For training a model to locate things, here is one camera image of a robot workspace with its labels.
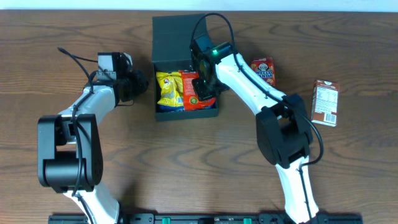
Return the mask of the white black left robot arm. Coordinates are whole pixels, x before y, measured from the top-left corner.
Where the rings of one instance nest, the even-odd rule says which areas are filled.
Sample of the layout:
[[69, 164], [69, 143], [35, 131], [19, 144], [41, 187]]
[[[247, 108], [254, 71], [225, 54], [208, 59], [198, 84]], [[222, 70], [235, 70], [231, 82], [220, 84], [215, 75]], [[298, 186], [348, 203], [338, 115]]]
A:
[[100, 80], [90, 75], [81, 96], [56, 115], [37, 123], [37, 172], [42, 186], [72, 199], [86, 223], [130, 223], [101, 180], [103, 155], [98, 126], [117, 106], [131, 106], [148, 87], [140, 70], [116, 72]]

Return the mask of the brown white carton box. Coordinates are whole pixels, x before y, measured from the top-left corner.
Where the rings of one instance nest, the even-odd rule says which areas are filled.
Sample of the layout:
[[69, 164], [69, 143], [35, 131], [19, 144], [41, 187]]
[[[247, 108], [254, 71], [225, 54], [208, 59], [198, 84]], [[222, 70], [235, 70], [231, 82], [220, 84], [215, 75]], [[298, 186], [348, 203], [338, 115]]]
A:
[[315, 80], [311, 122], [331, 127], [336, 126], [339, 89], [340, 86], [337, 83]]

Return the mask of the blue Oreo cookie pack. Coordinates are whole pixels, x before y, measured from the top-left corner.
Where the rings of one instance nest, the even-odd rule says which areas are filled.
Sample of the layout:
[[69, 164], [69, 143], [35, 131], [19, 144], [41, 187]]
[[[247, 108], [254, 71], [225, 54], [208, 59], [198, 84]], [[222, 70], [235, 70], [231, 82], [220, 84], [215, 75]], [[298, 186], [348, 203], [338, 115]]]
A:
[[177, 111], [185, 111], [184, 106], [159, 105], [159, 109], [160, 109], [163, 113], [177, 112]]

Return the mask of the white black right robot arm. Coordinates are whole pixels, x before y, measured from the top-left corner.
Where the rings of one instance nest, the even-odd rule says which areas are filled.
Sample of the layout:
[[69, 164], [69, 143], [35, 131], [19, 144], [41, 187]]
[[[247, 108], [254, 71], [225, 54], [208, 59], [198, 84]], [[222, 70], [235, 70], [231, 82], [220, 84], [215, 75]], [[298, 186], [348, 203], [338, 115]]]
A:
[[215, 46], [193, 41], [192, 60], [199, 72], [193, 81], [200, 100], [225, 88], [233, 90], [256, 117], [257, 145], [274, 165], [285, 197], [285, 212], [294, 223], [311, 223], [319, 211], [310, 185], [310, 144], [316, 127], [308, 119], [301, 97], [287, 96], [266, 83], [225, 42]]

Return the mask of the red snack bag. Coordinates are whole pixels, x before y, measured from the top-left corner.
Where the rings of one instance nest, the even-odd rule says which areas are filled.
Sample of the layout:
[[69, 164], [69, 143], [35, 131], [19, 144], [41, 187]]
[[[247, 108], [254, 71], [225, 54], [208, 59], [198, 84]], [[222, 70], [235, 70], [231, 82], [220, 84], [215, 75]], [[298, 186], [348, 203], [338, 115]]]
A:
[[185, 111], [203, 110], [212, 108], [216, 98], [200, 101], [195, 93], [192, 81], [199, 77], [198, 72], [189, 72], [187, 70], [178, 71], [182, 76], [183, 82], [183, 106]]

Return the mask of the dark green cardboard box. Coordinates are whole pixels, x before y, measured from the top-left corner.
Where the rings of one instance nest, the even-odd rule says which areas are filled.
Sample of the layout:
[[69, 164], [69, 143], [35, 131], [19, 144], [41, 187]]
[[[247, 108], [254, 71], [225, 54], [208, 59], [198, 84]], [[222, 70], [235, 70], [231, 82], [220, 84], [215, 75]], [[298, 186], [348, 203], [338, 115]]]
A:
[[[187, 14], [152, 18], [152, 70], [154, 73], [193, 69], [190, 54], [192, 32], [195, 31], [196, 37], [208, 33], [206, 20], [200, 19], [202, 16], [202, 14]], [[154, 108], [157, 121], [211, 118], [218, 116], [219, 113], [217, 101], [210, 109], [166, 112], [157, 104], [160, 96], [160, 86], [158, 81], [154, 80]]]

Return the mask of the yellow snack bag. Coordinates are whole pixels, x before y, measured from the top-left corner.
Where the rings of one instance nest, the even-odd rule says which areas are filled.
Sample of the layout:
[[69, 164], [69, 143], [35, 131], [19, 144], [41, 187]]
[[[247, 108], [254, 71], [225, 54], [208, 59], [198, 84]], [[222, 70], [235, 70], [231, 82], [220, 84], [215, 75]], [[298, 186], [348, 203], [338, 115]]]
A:
[[160, 86], [160, 100], [158, 105], [173, 108], [183, 106], [183, 81], [179, 72], [156, 72], [156, 79]]

